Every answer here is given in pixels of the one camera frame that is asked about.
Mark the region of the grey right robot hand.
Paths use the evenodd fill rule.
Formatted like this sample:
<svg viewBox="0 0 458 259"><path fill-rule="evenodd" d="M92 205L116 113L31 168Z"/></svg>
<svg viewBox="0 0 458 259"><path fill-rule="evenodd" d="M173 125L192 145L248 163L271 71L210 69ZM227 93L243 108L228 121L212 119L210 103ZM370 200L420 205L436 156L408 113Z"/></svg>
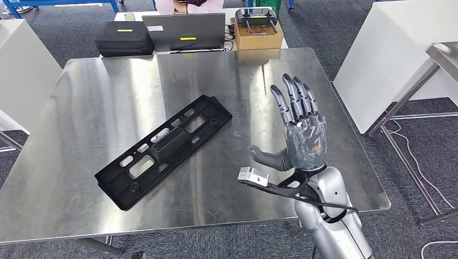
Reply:
<svg viewBox="0 0 458 259"><path fill-rule="evenodd" d="M318 109L311 88L298 77L282 75L287 87L289 104L276 85L271 85L284 125L286 147L276 153L263 152L251 145L251 158L267 167L285 172L292 168L314 171L325 166L327 153L326 118Z"/></svg>

